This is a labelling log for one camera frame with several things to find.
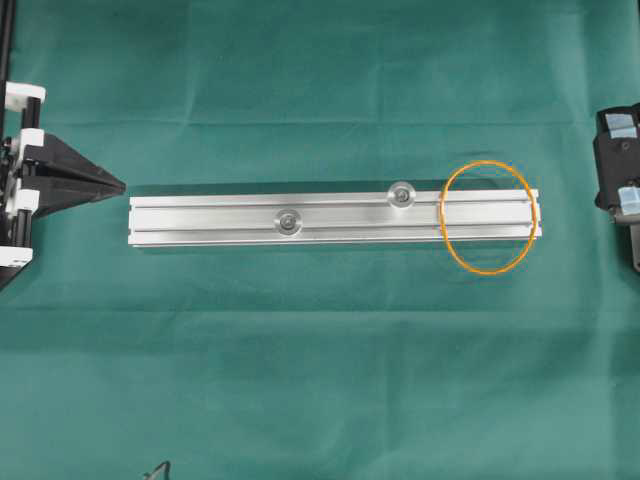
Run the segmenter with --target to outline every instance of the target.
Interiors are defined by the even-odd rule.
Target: white bracket
[[[0,246],[0,267],[22,268],[33,260],[33,249]]]
[[[44,103],[46,96],[47,90],[44,87],[29,83],[7,82],[4,108],[12,112],[21,112],[27,107],[29,97],[37,98],[40,103]]]

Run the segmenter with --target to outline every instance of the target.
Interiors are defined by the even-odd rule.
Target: black metal frame
[[[2,0],[0,36],[0,139],[4,138],[4,104],[9,76],[16,0]],[[22,110],[21,128],[40,128],[41,101],[29,97]],[[0,145],[0,246],[31,248],[32,220],[87,202],[97,202],[126,190],[126,185],[103,168],[94,165],[54,135],[45,133],[42,146],[24,147],[24,158],[17,164],[10,150],[11,139]],[[35,213],[19,210],[13,218],[5,213],[9,180],[19,178],[23,189],[39,191]],[[22,269],[0,266],[0,290]]]

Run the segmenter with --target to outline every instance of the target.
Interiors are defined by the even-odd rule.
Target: orange rubber band
[[[509,262],[504,267],[496,268],[495,270],[482,270],[480,268],[476,268],[473,265],[469,264],[467,261],[465,261],[460,255],[458,255],[458,252],[456,252],[456,249],[453,248],[453,245],[451,244],[451,240],[449,240],[449,233],[447,232],[447,224],[446,224],[446,218],[444,214],[444,204],[447,199],[447,194],[449,193],[449,189],[451,188],[451,185],[453,185],[453,182],[455,182],[456,179],[467,170],[471,170],[472,168],[480,167],[483,165],[491,165],[494,167],[498,167],[503,170],[506,170],[511,175],[513,175],[522,184],[522,186],[527,192],[529,201],[531,202],[531,219],[533,224],[531,226],[531,233],[529,234],[529,240],[527,241],[527,244],[524,246],[524,248],[516,258],[514,258],[511,262]],[[465,270],[471,273],[475,273],[476,275],[491,277],[495,275],[501,275],[503,273],[507,273],[513,270],[522,260],[524,260],[524,257],[527,256],[527,254],[529,253],[529,250],[531,250],[531,247],[533,246],[533,243],[536,240],[536,232],[538,230],[538,212],[536,211],[536,200],[535,200],[535,197],[533,196],[533,192],[531,191],[531,187],[529,186],[527,181],[524,179],[524,177],[520,174],[520,172],[518,172],[515,168],[511,167],[510,165],[507,165],[506,163],[498,162],[497,160],[477,160],[453,172],[453,175],[449,177],[449,180],[447,180],[447,183],[445,184],[444,188],[442,189],[442,193],[440,194],[440,201],[438,203],[438,214],[439,214],[438,216],[440,220],[440,231],[442,232],[442,237],[444,239],[444,244],[446,245],[447,250],[449,250],[449,253],[453,257],[453,259],[458,263],[458,265],[460,265],[462,268],[464,268]]]

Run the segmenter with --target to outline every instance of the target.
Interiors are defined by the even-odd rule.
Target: black cable
[[[0,142],[4,138],[4,100],[6,82],[9,79],[9,60],[13,21],[16,13],[16,0],[2,0],[2,34],[0,36]]]
[[[0,44],[0,81],[9,79],[9,57],[13,36],[13,21],[16,13],[16,0],[2,1],[2,42]]]
[[[169,472],[170,471],[171,471],[171,462],[169,462],[167,460],[165,462],[162,462],[156,468],[154,468],[151,473],[145,473],[144,474],[144,478],[145,478],[145,480],[156,480],[158,478],[160,472],[163,472],[164,473],[163,479],[164,480],[169,480]]]

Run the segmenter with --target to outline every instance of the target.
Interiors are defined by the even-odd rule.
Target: wire
[[[163,480],[169,480],[169,472],[171,471],[171,462],[168,460],[166,462],[162,462],[156,468],[153,469],[151,473],[144,474],[144,480],[156,480],[160,477],[160,474],[163,473]]]
[[[503,170],[506,170],[511,175],[513,175],[516,179],[518,179],[518,181],[522,184],[522,186],[526,190],[527,196],[529,197],[529,202],[531,203],[532,225],[531,225],[531,232],[529,233],[529,239],[527,241],[527,244],[524,246],[524,248],[518,254],[518,256],[514,258],[511,262],[509,262],[503,267],[496,268],[493,270],[483,270],[480,268],[476,268],[473,265],[469,264],[467,261],[465,261],[458,254],[458,252],[456,252],[456,249],[453,247],[453,245],[451,244],[451,240],[449,239],[449,232],[447,231],[447,223],[446,223],[446,217],[444,213],[444,206],[445,206],[445,202],[447,200],[447,195],[449,194],[449,189],[451,188],[451,185],[453,185],[456,179],[467,170],[471,170],[473,168],[480,167],[483,165],[491,165],[494,167],[498,167]],[[513,270],[520,262],[522,262],[522,260],[524,260],[524,258],[527,256],[527,254],[531,250],[531,247],[533,246],[533,243],[536,240],[536,231],[538,230],[538,212],[536,210],[536,201],[535,201],[533,192],[531,191],[531,187],[529,186],[527,181],[524,179],[522,174],[518,172],[515,168],[513,168],[510,165],[507,165],[506,163],[498,162],[497,160],[477,160],[453,172],[453,175],[449,177],[449,180],[447,180],[447,183],[445,184],[444,188],[442,189],[442,193],[440,194],[440,201],[438,202],[438,217],[440,220],[440,231],[442,232],[442,238],[444,239],[444,244],[447,247],[447,250],[453,257],[453,259],[458,263],[458,265],[460,265],[462,268],[464,268],[468,272],[475,273],[476,275],[481,275],[485,277],[501,275],[503,273],[507,273]]]

